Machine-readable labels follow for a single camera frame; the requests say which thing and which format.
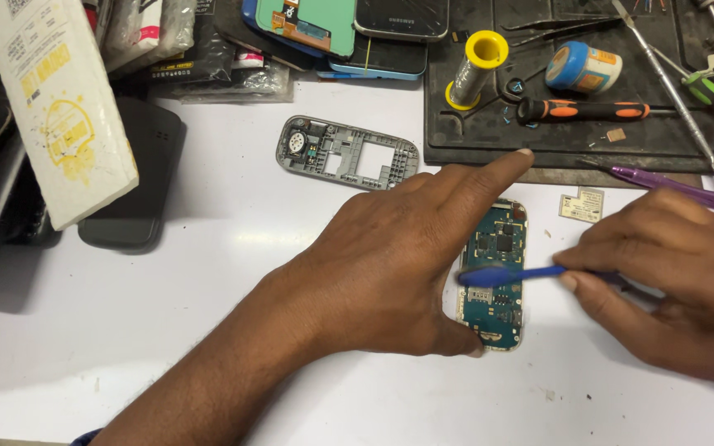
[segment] orange screwdriver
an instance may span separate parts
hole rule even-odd
[[[597,104],[591,102],[549,99],[536,101],[523,97],[516,107],[516,120],[523,126],[531,122],[559,122],[573,120],[638,121],[652,113],[673,115],[673,110],[652,110],[639,102]]]

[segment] white box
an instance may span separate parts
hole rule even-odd
[[[55,229],[139,178],[79,0],[0,0],[0,72]]]

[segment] barcode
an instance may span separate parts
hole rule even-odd
[[[15,18],[18,13],[24,9],[24,6],[29,5],[32,0],[5,0],[7,7],[10,8],[10,17]]]

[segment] circuit board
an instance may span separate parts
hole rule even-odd
[[[527,235],[525,208],[498,199],[465,245],[460,269],[503,266],[521,270]],[[522,282],[495,288],[460,287],[456,317],[481,337],[486,349],[516,349],[522,339]]]

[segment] yellow spool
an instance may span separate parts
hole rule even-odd
[[[467,39],[465,59],[456,73],[456,80],[445,91],[448,104],[461,111],[472,109],[481,100],[481,88],[491,70],[509,57],[509,43],[494,31],[478,31]]]

